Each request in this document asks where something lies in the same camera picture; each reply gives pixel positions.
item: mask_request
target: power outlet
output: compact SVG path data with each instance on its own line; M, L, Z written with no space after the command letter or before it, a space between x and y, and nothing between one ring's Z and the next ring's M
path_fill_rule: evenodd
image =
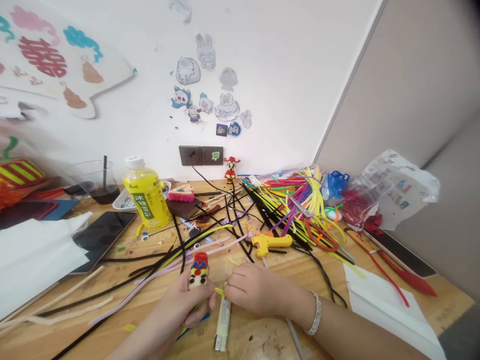
M222 146L202 146L203 165L223 165L224 148Z
M189 152L195 151L195 154L191 157L192 165L203 165L204 164L204 154L202 152L201 146L185 146L180 145L178 147L180 150L180 160L183 166L190 166Z

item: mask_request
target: silver bracelet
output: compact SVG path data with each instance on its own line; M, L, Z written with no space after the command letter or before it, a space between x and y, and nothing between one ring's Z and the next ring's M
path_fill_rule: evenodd
M310 328L310 330L306 331L304 330L308 335L313 336L319 329L320 325L320 316L322 316L322 303L320 302L319 296L315 292L311 292L313 296L315 297L316 301L316 311L315 311L315 318L313 319L313 324Z

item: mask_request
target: plastic cup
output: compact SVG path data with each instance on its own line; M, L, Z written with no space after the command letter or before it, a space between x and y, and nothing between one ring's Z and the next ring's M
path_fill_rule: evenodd
M111 161L105 170L103 160L94 160L69 166L65 172L100 205L111 204L120 195Z

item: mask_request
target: wooden tabletop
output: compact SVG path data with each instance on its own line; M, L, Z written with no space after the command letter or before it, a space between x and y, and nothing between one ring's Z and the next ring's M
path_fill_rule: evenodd
M228 187L226 186L225 180L216 180L212 182L217 187L225 187L226 190L231 189L230 185L228 185ZM211 188L204 181L193 181L190 182L190 185L193 186L197 193L215 191L215 189ZM242 199L241 202L245 207L251 205L247 197ZM219 204L221 206L225 204L223 198ZM88 211L93 212L94 215L90 218L90 222L93 222L103 212L113 211L114 209L110 205L98 205L92 199L84 199L74 210L80 213ZM251 213L258 215L255 206L251 210ZM215 218L222 219L226 216L227 214L222 210L217 213ZM244 224L246 221L246 218L241 220L244 231L247 228L246 224ZM137 216L134 222L117 240L115 245L135 240L135 233L140 223L141 218L140 216ZM182 224L180 230L183 238L187 239L187 227ZM230 234L226 230L220 230L211 235L215 240L219 238L224 239L228 236L230 236ZM137 241L128 244L125 246L126 249L120 252L115 248L112 248L107 254L107 257L130 258L166 252L174 243L175 239L175 229L169 229L151 236L147 241ZM367 254L348 236L346 250L356 258L356 265L383 277ZM319 268L312 259L292 248L288 248L287 251L287 254L268 254L266 260L270 268L302 287L315 291L319 295L330 299L327 285ZM257 259L254 253L255 251L252 253L254 261L261 264L261 261ZM318 257L323 264L333 288L341 294L350 307L350 298L345 282L343 264L339 260L328 256L321 250L315 249L313 254ZM230 257L238 263L244 263L246 261L245 254L242 249L237 246L230 248L230 251L220 251L209 256L209 278L218 287L223 286L223 283L232 272L232 267L234 265L230 261ZM156 259L157 258L125 263L105 263L105 269L99 275L67 296L54 307L57 308L59 306L67 305L109 289L126 280L128 274L133 270L150 265L154 263ZM451 326L474 304L474 301L468 295L440 275L436 275L427 280L438 294L438 297L431 297L418 292L405 283L389 266L385 265L384 269L401 288L404 288L415 295L415 299L423 311L423 314L437 335L441 334L445 329ZM140 324L179 273L180 271L176 270L151 281L132 299L130 303L109 318L97 330L72 349L64 356L64 359L104 359L129 335L129 332L124 330L124 326L127 324L133 324L136 326ZM86 275L77 275L64 278L58 286L29 306L18 316L30 314L35 309L47 304L76 285L85 277ZM32 323L23 324L3 338L0 338L0 359L51 359L83 334L88 329L87 324L91 319L98 317L118 305L118 303L120 303L135 287L136 285L129 283L110 294L72 308L72 312L81 310L111 296L114 297L113 301L107 305L76 318L68 319L50 326ZM69 310L65 310L53 315L53 317L67 314L68 312ZM211 317L208 320L201 323L197 328L189 331L177 341L169 355L169 359L300 358L285 319L261 318L248 313L235 305L232 307L231 311L227 352L214 352L214 336L217 328L218 314L219 306L212 311ZM297 329L300 342L309 359L330 359L329 355L318 344L312 341L312 339L298 326L295 326L295 328Z

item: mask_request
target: yellow glue gun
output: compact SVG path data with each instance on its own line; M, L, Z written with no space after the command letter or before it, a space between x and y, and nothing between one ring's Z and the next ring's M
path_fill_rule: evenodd
M253 245L259 244L259 248L256 250L256 255L259 258L263 258L269 253L269 248L286 248L292 245L294 239L290 235L283 237L271 237L265 234L260 234L251 238Z

